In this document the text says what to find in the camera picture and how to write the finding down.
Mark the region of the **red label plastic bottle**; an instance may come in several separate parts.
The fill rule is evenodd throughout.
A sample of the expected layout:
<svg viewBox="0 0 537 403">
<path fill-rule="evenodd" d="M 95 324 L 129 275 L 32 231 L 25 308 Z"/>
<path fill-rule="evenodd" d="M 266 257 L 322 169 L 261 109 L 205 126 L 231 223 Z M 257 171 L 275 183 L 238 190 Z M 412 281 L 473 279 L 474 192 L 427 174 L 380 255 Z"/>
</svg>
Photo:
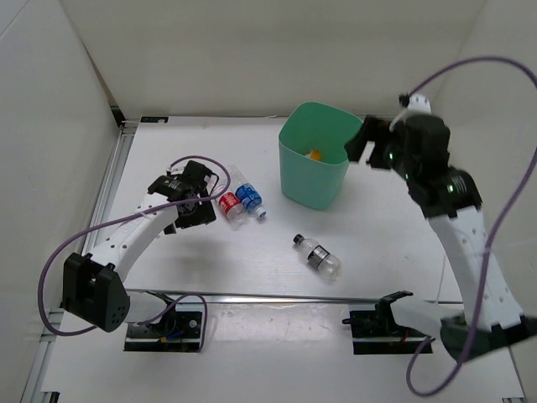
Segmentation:
<svg viewBox="0 0 537 403">
<path fill-rule="evenodd" d="M 238 230 L 246 223 L 246 213 L 243 204 L 235 195 L 233 185 L 218 198 L 211 201 L 214 208 L 226 218 L 233 230 Z"/>
</svg>

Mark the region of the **orange juice bottle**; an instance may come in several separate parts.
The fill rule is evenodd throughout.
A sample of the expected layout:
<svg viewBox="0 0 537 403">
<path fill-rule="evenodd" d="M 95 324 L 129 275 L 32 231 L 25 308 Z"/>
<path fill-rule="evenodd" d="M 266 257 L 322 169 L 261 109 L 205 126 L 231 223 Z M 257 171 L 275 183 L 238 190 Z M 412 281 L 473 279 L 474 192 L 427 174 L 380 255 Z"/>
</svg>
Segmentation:
<svg viewBox="0 0 537 403">
<path fill-rule="evenodd" d="M 304 157 L 315 160 L 315 161 L 322 161 L 322 153 L 317 149 L 309 149 L 304 153 Z"/>
</svg>

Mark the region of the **black label clear bottle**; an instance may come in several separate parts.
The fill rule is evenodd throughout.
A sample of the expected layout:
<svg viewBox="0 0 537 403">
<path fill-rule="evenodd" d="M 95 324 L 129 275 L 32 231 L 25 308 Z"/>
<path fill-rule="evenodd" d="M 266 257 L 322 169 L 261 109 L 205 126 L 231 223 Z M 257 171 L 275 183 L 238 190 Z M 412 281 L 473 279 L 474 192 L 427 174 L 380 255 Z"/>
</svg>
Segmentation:
<svg viewBox="0 0 537 403">
<path fill-rule="evenodd" d="M 339 275 L 341 261 L 318 241 L 296 234 L 293 243 L 302 259 L 317 273 L 327 278 Z"/>
</svg>

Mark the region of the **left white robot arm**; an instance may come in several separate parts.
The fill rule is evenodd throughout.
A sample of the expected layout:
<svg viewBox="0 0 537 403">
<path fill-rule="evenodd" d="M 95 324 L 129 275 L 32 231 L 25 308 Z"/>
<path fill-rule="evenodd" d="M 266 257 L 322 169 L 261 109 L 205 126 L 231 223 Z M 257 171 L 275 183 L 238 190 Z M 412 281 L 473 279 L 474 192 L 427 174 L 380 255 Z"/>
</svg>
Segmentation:
<svg viewBox="0 0 537 403">
<path fill-rule="evenodd" d="M 117 225 L 87 254 L 73 253 L 66 259 L 63 307 L 105 332 L 127 321 L 133 296 L 123 282 L 143 251 L 162 233 L 216 220 L 207 199 L 214 175 L 202 163 L 190 160 L 182 171 L 159 176 L 138 204 L 133 220 Z"/>
</svg>

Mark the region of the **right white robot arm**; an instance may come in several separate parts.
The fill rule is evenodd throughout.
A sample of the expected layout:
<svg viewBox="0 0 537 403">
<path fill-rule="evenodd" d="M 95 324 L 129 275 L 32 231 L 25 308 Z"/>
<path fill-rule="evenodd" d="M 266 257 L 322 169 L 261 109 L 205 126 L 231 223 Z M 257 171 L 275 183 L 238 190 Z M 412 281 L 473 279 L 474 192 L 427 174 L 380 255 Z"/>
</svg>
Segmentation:
<svg viewBox="0 0 537 403">
<path fill-rule="evenodd" d="M 391 126 L 368 116 L 345 150 L 374 169 L 404 179 L 411 199 L 440 240 L 462 297 L 460 311 L 422 301 L 409 291 L 382 297 L 375 312 L 355 323 L 399 336 L 413 330 L 442 342 L 462 362 L 522 342 L 536 334 L 536 319 L 523 313 L 498 261 L 486 250 L 482 198 L 469 173 L 450 165 L 450 129 L 434 115 L 417 114 Z"/>
</svg>

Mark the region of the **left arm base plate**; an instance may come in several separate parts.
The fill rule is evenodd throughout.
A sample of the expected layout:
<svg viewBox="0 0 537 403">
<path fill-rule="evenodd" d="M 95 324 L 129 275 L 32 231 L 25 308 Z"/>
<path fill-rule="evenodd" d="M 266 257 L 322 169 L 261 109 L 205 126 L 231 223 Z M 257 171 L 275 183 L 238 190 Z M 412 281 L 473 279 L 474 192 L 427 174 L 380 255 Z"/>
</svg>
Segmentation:
<svg viewBox="0 0 537 403">
<path fill-rule="evenodd" d="M 204 330 L 201 304 L 179 304 L 156 323 L 128 324 L 123 350 L 138 353 L 198 353 Z"/>
</svg>

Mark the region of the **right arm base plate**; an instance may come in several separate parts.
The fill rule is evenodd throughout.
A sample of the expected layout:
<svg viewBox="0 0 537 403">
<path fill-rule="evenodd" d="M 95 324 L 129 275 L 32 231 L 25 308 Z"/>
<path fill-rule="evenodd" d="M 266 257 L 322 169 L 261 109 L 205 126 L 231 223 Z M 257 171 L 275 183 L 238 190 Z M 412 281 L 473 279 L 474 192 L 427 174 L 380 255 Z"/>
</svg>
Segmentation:
<svg viewBox="0 0 537 403">
<path fill-rule="evenodd" d="M 412 296 L 406 290 L 383 296 L 371 307 L 349 308 L 349 316 L 341 324 L 352 333 L 354 355 L 412 355 L 425 340 L 425 335 L 413 328 L 395 323 L 391 304 Z"/>
</svg>

